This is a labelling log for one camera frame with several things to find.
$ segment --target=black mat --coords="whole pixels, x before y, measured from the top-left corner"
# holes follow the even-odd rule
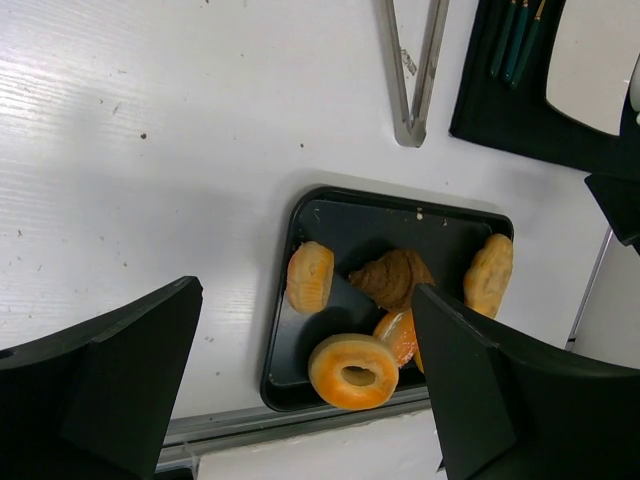
[[[530,22],[539,3],[540,0],[529,2]],[[620,137],[580,125],[556,112],[545,100],[547,72],[564,0],[547,0],[538,37],[517,90],[489,77],[489,63],[507,4],[508,0],[479,2],[451,134],[579,170],[640,180],[640,127],[628,98]]]

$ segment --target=metal edge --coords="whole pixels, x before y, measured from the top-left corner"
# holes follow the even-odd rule
[[[433,85],[435,83],[436,71],[438,68],[438,60],[440,59],[440,48],[444,39],[444,29],[447,21],[447,13],[449,11],[449,0],[438,0],[435,4],[434,20],[430,28],[430,35],[427,39],[427,31],[425,31],[425,42],[423,48],[426,48],[426,58],[424,59],[424,77],[419,78],[419,85],[422,89],[416,90],[413,108],[416,109],[414,114],[418,122],[422,122],[426,133],[427,115],[429,113],[429,105],[433,93]]]
[[[398,405],[428,399],[429,392],[426,386],[411,388],[397,392],[387,404],[375,409],[375,411],[383,415],[393,415],[393,413],[388,412]],[[212,438],[243,434],[253,430],[283,427],[295,423],[326,418],[349,417],[357,415],[358,413],[361,412],[338,410],[329,405],[296,412],[275,412],[266,407],[262,407],[177,419],[169,423],[164,446],[181,445],[185,442],[198,442]]]
[[[602,260],[604,259],[605,253],[607,253],[607,250],[609,249],[609,245],[611,243],[612,238],[613,238],[613,231],[609,226],[607,227],[607,232],[605,233],[604,240],[602,241],[602,245],[600,246],[600,251],[598,252],[598,256],[596,257],[596,263],[593,266],[591,275],[589,276],[589,281],[587,282],[587,288],[584,291],[584,295],[582,296],[580,306],[578,307],[578,313],[576,314],[576,318],[573,322],[573,326],[571,327],[571,331],[569,332],[569,338],[567,339],[565,350],[568,350],[568,351],[573,350],[573,345],[575,344],[576,338],[578,337],[578,328],[580,327],[580,322],[584,314],[584,309],[586,308],[587,302],[589,301],[589,297],[591,296],[593,285],[595,284],[596,278],[598,276],[598,272],[600,271],[600,267],[602,266]]]
[[[384,418],[428,410],[429,408],[431,408],[431,402],[428,398],[414,399],[412,401],[404,399],[404,401],[395,405],[387,405],[361,412],[342,412],[340,415],[335,415],[339,411],[332,409],[333,416],[310,420],[290,419],[294,423],[282,425],[265,426],[257,418],[254,422],[250,422],[249,428],[245,431],[223,436],[218,435],[199,441],[183,441],[176,445],[164,447],[158,458],[157,471],[190,468],[197,474],[200,458],[213,452],[351,427]]]

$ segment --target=croissant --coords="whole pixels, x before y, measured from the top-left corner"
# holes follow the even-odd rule
[[[435,285],[431,272],[415,250],[397,249],[367,263],[349,275],[349,282],[371,297],[380,308],[401,313],[411,308],[411,295],[419,283]]]

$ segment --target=tray rim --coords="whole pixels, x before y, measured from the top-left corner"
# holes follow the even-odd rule
[[[317,408],[316,405],[304,406],[301,408],[294,408],[294,409],[279,408],[277,405],[275,405],[272,402],[272,400],[268,395],[267,390],[270,385],[273,386],[273,384],[269,382],[269,373],[270,373],[271,362],[273,359],[273,349],[275,346],[278,327],[280,324],[280,316],[278,315],[278,312],[281,310],[282,302],[284,300],[284,288],[286,287],[286,280],[287,280],[287,265],[289,264],[289,261],[290,261],[290,255],[289,255],[290,249],[289,249],[289,246],[287,245],[287,240],[291,237],[291,234],[293,233],[295,222],[302,208],[307,203],[313,200],[321,200],[322,197],[327,194],[345,195],[347,197],[352,197],[353,199],[361,198],[363,200],[370,200],[371,202],[373,201],[391,202],[393,204],[398,204],[398,206],[400,205],[407,206],[408,204],[409,205],[414,204],[416,210],[419,207],[419,208],[422,208],[422,210],[425,213],[428,213],[429,210],[444,210],[447,213],[449,212],[452,213],[453,214],[451,215],[452,217],[453,216],[458,216],[458,217],[478,216],[484,219],[493,219],[496,222],[505,223],[509,230],[508,232],[509,234],[507,236],[511,239],[511,241],[513,241],[514,239],[513,222],[506,215],[499,214],[499,213],[486,212],[483,210],[476,210],[472,208],[450,206],[450,205],[445,205],[441,203],[428,202],[428,201],[416,200],[411,198],[403,198],[403,197],[397,197],[394,195],[385,195],[381,193],[367,192],[364,190],[355,190],[355,189],[343,188],[343,187],[332,186],[332,185],[322,185],[322,186],[314,187],[311,190],[308,190],[307,192],[303,193],[302,196],[296,201],[293,208],[291,209],[291,213],[289,214],[289,220],[287,222],[287,227],[284,231],[284,238],[282,239],[282,245],[280,249],[280,252],[282,254],[282,261],[279,262],[278,264],[279,265],[278,282],[277,282],[277,289],[275,290],[275,299],[273,300],[272,308],[268,309],[268,311],[270,312],[269,320],[271,321],[271,326],[270,326],[270,333],[269,333],[269,341],[266,346],[266,354],[264,356],[262,374],[260,376],[260,398],[268,408],[276,412],[299,412],[299,411],[307,410],[310,408]],[[356,202],[343,202],[343,203],[354,204]]]

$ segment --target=baking tray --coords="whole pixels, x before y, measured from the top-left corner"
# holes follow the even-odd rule
[[[462,279],[474,255],[493,233],[513,239],[503,216],[337,187],[305,194],[291,213],[273,310],[273,326],[262,373],[262,400],[276,411],[325,405],[307,375],[311,352],[338,333],[370,335],[386,311],[349,285],[350,272],[394,248],[420,253],[436,285],[462,300]],[[327,308],[305,315],[284,296],[287,265],[301,243],[314,240],[335,254]],[[400,370],[396,391],[425,385],[413,361]]]

